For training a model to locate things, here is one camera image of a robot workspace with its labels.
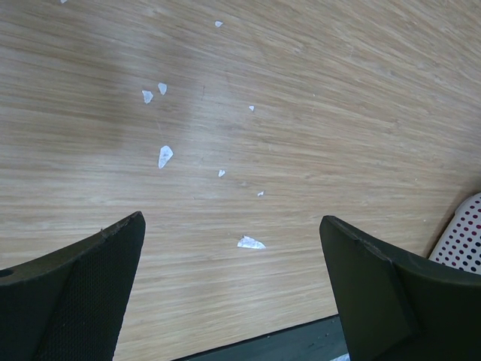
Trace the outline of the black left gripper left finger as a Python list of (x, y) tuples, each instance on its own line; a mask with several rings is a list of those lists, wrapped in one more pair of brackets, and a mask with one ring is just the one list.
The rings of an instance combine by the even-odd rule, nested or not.
[(1, 270), (3, 360), (111, 360), (146, 223), (140, 211), (37, 259)]

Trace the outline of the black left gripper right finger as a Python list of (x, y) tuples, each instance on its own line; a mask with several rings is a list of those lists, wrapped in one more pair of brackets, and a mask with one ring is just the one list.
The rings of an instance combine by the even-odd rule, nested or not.
[(322, 252), (352, 360), (478, 360), (480, 276), (432, 262), (334, 217)]

